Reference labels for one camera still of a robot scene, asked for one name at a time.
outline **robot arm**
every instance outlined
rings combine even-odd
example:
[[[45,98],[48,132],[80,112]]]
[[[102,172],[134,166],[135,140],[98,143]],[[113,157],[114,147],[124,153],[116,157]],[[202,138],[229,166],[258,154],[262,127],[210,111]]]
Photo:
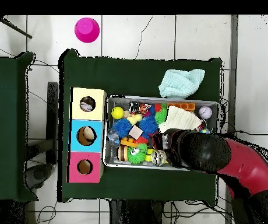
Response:
[[[268,224],[268,163],[257,151],[220,135],[178,129],[164,135],[168,162],[220,176],[242,200],[249,224]]]

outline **blue block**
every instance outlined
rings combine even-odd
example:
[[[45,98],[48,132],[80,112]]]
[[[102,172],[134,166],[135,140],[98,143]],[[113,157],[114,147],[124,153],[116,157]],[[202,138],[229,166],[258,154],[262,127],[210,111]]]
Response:
[[[103,135],[102,132],[102,122],[101,121],[92,121],[92,120],[72,120],[72,131],[71,131],[71,150],[70,151],[78,151],[78,152],[101,152],[102,144],[101,137]],[[84,146],[78,143],[77,140],[77,132],[81,127],[91,126],[96,134],[97,138],[93,142],[93,144],[89,146]]]

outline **light blue towel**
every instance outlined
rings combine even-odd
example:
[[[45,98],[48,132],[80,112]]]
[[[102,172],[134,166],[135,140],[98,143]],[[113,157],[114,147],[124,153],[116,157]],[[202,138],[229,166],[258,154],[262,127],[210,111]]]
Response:
[[[204,73],[205,71],[202,69],[192,71],[167,70],[159,86],[161,97],[187,98],[198,90],[204,78]]]

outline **round hole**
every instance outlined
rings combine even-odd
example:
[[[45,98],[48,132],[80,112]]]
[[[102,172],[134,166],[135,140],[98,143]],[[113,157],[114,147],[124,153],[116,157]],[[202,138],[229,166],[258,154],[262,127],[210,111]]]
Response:
[[[89,174],[93,170],[93,164],[90,160],[81,160],[77,164],[77,169],[81,174]]]
[[[96,107],[96,102],[90,96],[86,96],[82,98],[80,101],[80,108],[82,111],[85,111],[85,112],[93,111],[95,107]]]
[[[78,143],[80,143],[81,145],[89,146],[94,143],[97,138],[97,134],[94,128],[92,128],[91,126],[84,126],[78,130],[76,138]]]

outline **metal tray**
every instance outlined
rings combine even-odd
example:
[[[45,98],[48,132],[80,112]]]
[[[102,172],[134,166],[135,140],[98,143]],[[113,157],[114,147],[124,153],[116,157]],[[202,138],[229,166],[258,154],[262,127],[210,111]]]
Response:
[[[220,104],[214,101],[201,101],[201,100],[183,100],[183,99],[165,99],[165,98],[151,98],[151,97],[139,97],[139,96],[120,96],[109,95],[105,101],[105,123],[104,123],[104,139],[103,139],[103,163],[109,167],[130,167],[140,169],[160,169],[160,170],[183,170],[188,171],[185,168],[172,167],[170,164],[164,164],[161,167],[154,166],[152,162],[144,161],[141,164],[131,164],[130,162],[122,162],[117,159],[117,148],[110,145],[107,134],[114,123],[114,119],[111,116],[111,110],[120,106],[123,109],[128,109],[129,102],[139,102],[147,104],[155,103],[179,103],[179,102],[195,102],[195,114],[198,116],[198,111],[202,106],[208,106],[212,110],[212,116],[206,120],[207,128],[213,132],[220,132]]]

